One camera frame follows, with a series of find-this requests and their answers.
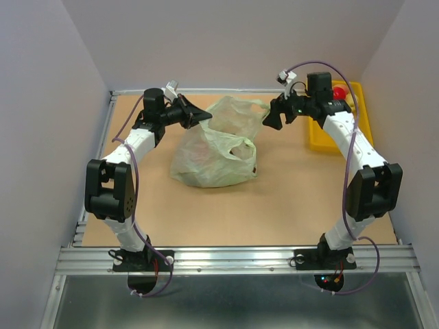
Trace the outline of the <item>light green plastic bag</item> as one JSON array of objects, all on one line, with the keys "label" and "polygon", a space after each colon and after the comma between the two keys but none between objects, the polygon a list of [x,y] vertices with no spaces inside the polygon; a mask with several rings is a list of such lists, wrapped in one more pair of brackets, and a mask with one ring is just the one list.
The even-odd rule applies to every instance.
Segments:
[{"label": "light green plastic bag", "polygon": [[257,177],[254,140],[270,113],[260,99],[225,96],[206,111],[210,119],[187,130],[170,166],[171,178],[187,186],[219,188]]}]

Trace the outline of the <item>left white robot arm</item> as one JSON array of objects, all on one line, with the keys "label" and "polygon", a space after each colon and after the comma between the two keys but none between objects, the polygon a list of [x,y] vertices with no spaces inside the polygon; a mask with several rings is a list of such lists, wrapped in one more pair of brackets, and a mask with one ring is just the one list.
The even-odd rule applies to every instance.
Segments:
[{"label": "left white robot arm", "polygon": [[114,151],[86,166],[84,206],[112,230],[129,262],[138,270],[152,264],[150,241],[139,229],[135,211],[139,193],[139,164],[158,146],[168,126],[179,124],[189,130],[211,119],[212,115],[192,104],[169,83],[149,88],[138,98],[143,108],[136,116],[128,136],[117,133]]}]

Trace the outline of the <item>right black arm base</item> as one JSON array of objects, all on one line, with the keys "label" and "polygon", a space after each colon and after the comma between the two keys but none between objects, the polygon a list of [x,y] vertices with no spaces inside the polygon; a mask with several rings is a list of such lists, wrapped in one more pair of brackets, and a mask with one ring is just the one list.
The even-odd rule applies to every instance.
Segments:
[{"label": "right black arm base", "polygon": [[339,293],[344,286],[344,271],[357,268],[353,248],[332,250],[323,239],[316,247],[295,249],[289,266],[298,271],[315,271],[316,285],[323,291]]}]

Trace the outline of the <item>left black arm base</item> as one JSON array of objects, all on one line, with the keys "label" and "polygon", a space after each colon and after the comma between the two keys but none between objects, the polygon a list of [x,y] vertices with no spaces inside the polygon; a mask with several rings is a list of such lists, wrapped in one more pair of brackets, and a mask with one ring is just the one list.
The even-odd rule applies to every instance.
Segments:
[{"label": "left black arm base", "polygon": [[137,297],[156,297],[169,285],[174,270],[175,252],[172,249],[158,251],[150,248],[142,252],[128,252],[123,249],[110,249],[112,271],[126,273],[127,285],[131,295]]}]

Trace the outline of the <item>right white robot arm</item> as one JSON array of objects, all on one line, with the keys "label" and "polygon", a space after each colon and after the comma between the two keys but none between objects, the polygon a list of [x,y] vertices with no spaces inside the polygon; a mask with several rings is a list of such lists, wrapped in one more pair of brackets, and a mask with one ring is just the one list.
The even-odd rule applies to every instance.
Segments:
[{"label": "right white robot arm", "polygon": [[356,127],[351,107],[336,99],[329,72],[310,73],[304,95],[294,90],[296,74],[279,73],[285,90],[270,102],[270,113],[263,125],[280,130],[296,117],[306,116],[335,142],[346,159],[342,217],[324,233],[317,247],[295,255],[301,269],[330,269],[338,264],[353,268],[352,246],[364,229],[396,206],[403,170],[381,156]]}]

